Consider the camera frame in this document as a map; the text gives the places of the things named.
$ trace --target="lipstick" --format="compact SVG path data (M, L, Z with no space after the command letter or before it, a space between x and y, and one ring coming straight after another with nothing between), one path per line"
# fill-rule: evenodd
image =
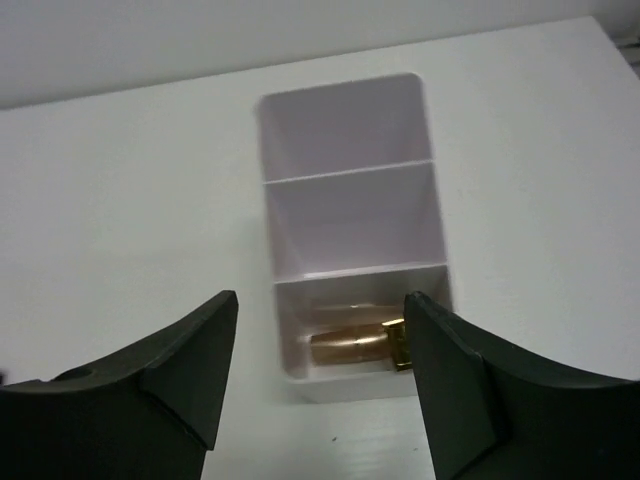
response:
M316 314L319 318L326 315L332 323L353 325L311 337L311 357L316 365L389 359L396 371L411 368L402 307L336 306L318 309Z

